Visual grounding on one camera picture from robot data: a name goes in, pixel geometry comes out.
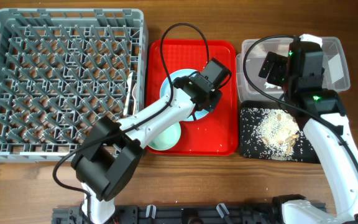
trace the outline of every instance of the red tray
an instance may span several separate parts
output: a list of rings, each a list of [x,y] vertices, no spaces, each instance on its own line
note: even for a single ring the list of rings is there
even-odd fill
[[[166,151],[147,149],[156,154],[228,156],[238,146],[236,50],[223,40],[209,40],[210,57],[218,59],[231,70],[232,78],[221,88],[223,96],[216,109],[197,121],[182,121],[178,143]],[[206,51],[202,40],[164,40],[164,59],[168,71],[192,68],[202,71]],[[150,46],[147,74],[146,106],[160,98],[161,84],[167,75],[160,57],[160,40]]]

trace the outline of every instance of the green led light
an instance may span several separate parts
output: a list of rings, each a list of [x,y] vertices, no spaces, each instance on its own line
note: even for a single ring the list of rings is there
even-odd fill
[[[321,97],[320,97],[320,96],[313,96],[313,99],[314,99],[315,101],[318,101],[318,100],[321,99]]]

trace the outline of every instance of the wire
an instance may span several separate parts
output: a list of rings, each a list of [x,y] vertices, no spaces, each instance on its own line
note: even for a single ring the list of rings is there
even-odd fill
[[[74,218],[73,215],[70,215],[69,219],[70,219],[71,221],[73,221],[74,224],[77,224],[77,222],[75,221],[75,218]]]
[[[278,104],[281,104],[281,105],[285,105],[289,108],[293,108],[295,110],[298,110],[306,115],[308,115],[309,117],[313,118],[314,120],[316,120],[317,122],[319,122],[320,124],[322,124],[323,126],[325,126],[326,128],[328,128],[339,140],[339,142],[342,144],[342,146],[345,148],[346,152],[348,153],[349,157],[351,158],[353,164],[354,164],[354,167],[356,168],[356,171],[357,171],[357,174],[358,174],[358,163],[357,163],[357,160],[356,158],[354,157],[351,149],[349,148],[349,146],[347,145],[347,143],[345,142],[345,140],[343,140],[343,138],[341,137],[341,135],[339,135],[331,126],[331,123],[329,123],[328,121],[324,120],[323,118],[320,118],[319,116],[316,116],[312,113],[310,113],[309,111],[307,110],[304,110],[302,108],[299,108],[295,105],[291,105],[285,101],[281,101],[281,100],[278,100],[276,99],[275,97],[273,96],[270,96],[269,94],[263,92],[261,89],[259,89],[258,87],[256,87],[251,79],[249,78],[248,76],[248,73],[247,73],[247,69],[246,69],[246,63],[247,63],[247,58],[248,58],[248,55],[249,53],[251,52],[251,50],[259,43],[265,41],[265,40],[268,40],[268,39],[273,39],[273,38],[291,38],[291,39],[295,39],[295,36],[292,36],[292,35],[273,35],[273,36],[268,36],[268,37],[265,37],[265,38],[262,38],[258,41],[256,41],[254,44],[252,44],[250,46],[250,48],[248,49],[248,51],[246,52],[245,56],[244,56],[244,59],[242,61],[242,69],[243,69],[243,72],[244,72],[244,76],[246,77],[246,80],[248,82],[248,84],[250,86],[252,86],[256,91],[258,91],[260,94],[262,94],[263,96],[273,100],[273,101],[276,101]]]
[[[283,98],[284,98],[284,96],[285,96],[285,93],[281,94],[281,96],[278,98],[278,100],[282,101]],[[281,104],[280,104],[280,103],[278,103],[278,107],[279,107],[282,111],[285,112],[285,109],[283,109],[283,108],[281,107]]]
[[[170,97],[169,97],[169,100],[167,101],[167,104],[165,106],[163,106],[160,110],[158,110],[156,113],[154,113],[153,115],[149,116],[148,118],[144,119],[143,121],[137,123],[136,125],[133,125],[132,127],[122,131],[122,133],[127,133],[129,131],[132,131],[134,129],[137,129],[139,126],[141,126],[142,124],[150,121],[151,119],[155,118],[156,116],[158,116],[160,113],[162,113],[165,109],[167,109],[170,105],[171,105],[171,102],[173,100],[173,83],[172,83],[172,80],[171,80],[171,77],[170,77],[170,74],[168,72],[168,68],[167,68],[167,65],[165,64],[165,60],[164,60],[164,56],[163,56],[163,41],[164,41],[164,38],[165,36],[168,34],[168,32],[170,30],[172,30],[173,28],[175,27],[178,27],[178,26],[188,26],[188,27],[191,27],[193,29],[195,29],[200,35],[201,37],[203,38],[204,40],[204,43],[205,43],[205,47],[206,47],[206,58],[207,58],[207,61],[206,63],[209,62],[209,48],[208,48],[208,43],[206,41],[206,38],[204,36],[204,34],[200,31],[199,28],[197,28],[196,26],[192,25],[192,24],[188,24],[188,23],[177,23],[177,24],[174,24],[172,26],[170,26],[163,34],[162,38],[161,38],[161,43],[160,43],[160,55],[161,55],[161,61],[162,61],[162,65],[164,67],[164,70],[165,70],[165,73],[167,74],[167,78],[168,78],[168,82],[169,82],[169,86],[170,86]],[[193,72],[191,75],[189,76],[192,76],[194,75],[195,73],[199,73],[199,71],[195,71]],[[103,138],[100,138],[100,139],[97,139],[95,141],[92,141],[88,144],[85,144],[85,145],[82,145],[81,147],[79,147],[78,149],[75,149],[71,152],[69,152],[67,155],[65,155],[64,157],[62,157],[55,165],[55,167],[53,168],[53,172],[52,172],[52,177],[54,179],[54,181],[61,187],[65,188],[65,189],[68,189],[68,190],[74,190],[74,191],[78,191],[78,192],[82,192],[84,194],[86,194],[86,198],[87,198],[87,212],[88,212],[88,223],[90,224],[91,223],[91,218],[90,218],[90,213],[91,213],[91,194],[87,191],[87,190],[84,190],[84,189],[81,189],[81,188],[78,188],[78,187],[72,187],[72,186],[69,186],[69,185],[66,185],[66,184],[63,184],[57,177],[57,170],[59,169],[59,167],[68,159],[70,158],[71,156],[73,156],[74,154],[76,153],[79,153],[87,148],[89,148],[90,146],[93,146],[95,144],[99,144],[101,142],[105,142],[107,140],[110,140],[112,138],[115,138],[116,136],[118,136],[119,133],[117,134],[113,134],[113,135],[110,135],[110,136],[105,136]]]
[[[229,78],[222,85],[218,86],[218,89],[224,87],[229,82],[230,79],[231,79],[231,72],[229,71]]]
[[[78,214],[80,214],[82,217],[84,215],[84,213],[82,212],[82,206],[84,205],[85,200],[82,200],[80,203],[80,206],[78,207]]]

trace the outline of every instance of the light blue plate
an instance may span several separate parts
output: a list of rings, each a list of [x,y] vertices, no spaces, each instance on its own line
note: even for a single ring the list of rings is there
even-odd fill
[[[178,77],[184,77],[184,76],[187,76],[187,75],[190,75],[192,72],[194,72],[196,70],[194,69],[181,69],[181,70],[177,70],[175,72],[173,72],[170,76],[171,76],[171,79],[172,81],[174,81],[174,79],[178,78]],[[167,93],[170,93],[171,92],[171,89],[169,87],[169,82],[168,82],[168,78],[166,78],[164,80],[164,82],[162,83],[161,85],[161,89],[160,89],[160,98],[165,96]],[[199,120],[201,118],[204,118],[205,115],[208,114],[208,111],[206,110],[202,110],[202,111],[196,111],[195,112],[195,116],[196,116],[196,119]],[[188,118],[186,118],[184,121],[194,121],[193,117],[190,116]]]
[[[149,143],[149,147],[157,151],[165,151],[175,146],[181,134],[179,123],[175,123],[159,134],[153,141]]]

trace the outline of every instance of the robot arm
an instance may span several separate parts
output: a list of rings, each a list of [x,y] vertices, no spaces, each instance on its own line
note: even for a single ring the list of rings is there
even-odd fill
[[[344,127],[342,138],[358,163],[358,150],[347,117],[339,113],[323,114],[321,117],[335,126]],[[314,208],[307,200],[291,200],[282,205],[284,223],[344,223],[355,220],[355,214],[358,214],[358,175],[351,158],[332,132],[319,122],[310,119],[303,131],[315,149],[328,179],[337,217]]]
[[[134,116],[120,119],[117,123],[121,124],[119,126],[120,130],[125,130],[130,128],[132,125],[137,124],[139,121],[143,121],[145,118],[148,118],[151,114],[154,114],[156,111],[161,109],[169,99],[169,94],[163,96],[161,99],[157,100],[155,103],[151,104],[150,106],[146,107],[141,112],[137,113]],[[183,121],[192,113],[195,104],[191,101],[191,98],[182,90],[182,89],[173,89],[173,100],[172,106],[168,107],[162,113],[160,113],[155,118],[151,119],[150,121],[146,122],[145,124],[139,126],[139,128],[134,129],[126,133],[126,136],[129,139],[138,139],[140,142],[140,148],[144,149],[150,141],[152,141],[155,137],[157,137],[160,133],[162,133],[165,129],[169,126]],[[95,132],[98,130],[102,130],[104,128],[108,128],[109,126],[114,126],[114,122],[111,121],[109,118],[103,118],[95,124],[95,127],[91,130],[91,132]],[[100,135],[104,134],[101,131],[96,134],[96,138],[100,138]],[[91,194],[91,220],[93,223],[104,223],[106,222],[115,212],[114,206],[114,197],[117,193],[114,193],[113,189],[121,189],[120,185],[126,185],[129,179],[132,177],[133,171],[139,162],[141,155],[143,155],[142,151],[139,153],[135,153],[135,151],[130,150],[129,148],[121,149],[121,154],[113,163],[111,164],[110,168],[105,172],[101,170],[100,172],[95,172],[92,170],[94,167],[94,163],[86,162],[86,166],[77,166],[77,177],[81,181],[82,187],[87,190]],[[112,155],[105,153],[104,157],[112,158]],[[88,171],[83,176],[79,176],[79,173],[83,173],[84,171]],[[109,188],[108,186],[103,187],[104,195],[98,196],[97,192],[102,192],[102,190],[98,190],[98,185],[95,183],[102,182],[105,180],[105,183],[113,184],[116,183],[114,188]],[[85,202],[82,206],[82,211],[87,214],[88,208],[86,203],[86,196]]]
[[[259,73],[260,77],[267,78],[267,82],[283,87],[287,103],[311,115],[294,110],[291,105],[287,108],[315,149],[336,206],[337,218],[334,218],[314,208],[304,198],[283,201],[280,211],[286,224],[350,223],[358,220],[358,150],[339,96],[335,91],[322,89],[324,68],[321,45],[321,39],[311,35],[295,38],[290,44],[288,57],[269,52]],[[323,119],[330,128],[311,117]],[[330,129],[341,136],[350,152]]]
[[[114,213],[114,198],[127,185],[144,155],[150,141],[171,125],[183,121],[192,112],[212,112],[222,93],[219,88],[231,72],[212,58],[202,72],[173,81],[173,97],[170,93],[134,116],[117,122],[101,118],[89,132],[84,145],[106,136],[110,140],[92,144],[75,154],[71,166],[84,189],[91,194],[90,215],[93,223],[104,223]],[[103,148],[103,144],[121,149],[117,158]],[[87,212],[87,203],[82,210]]]

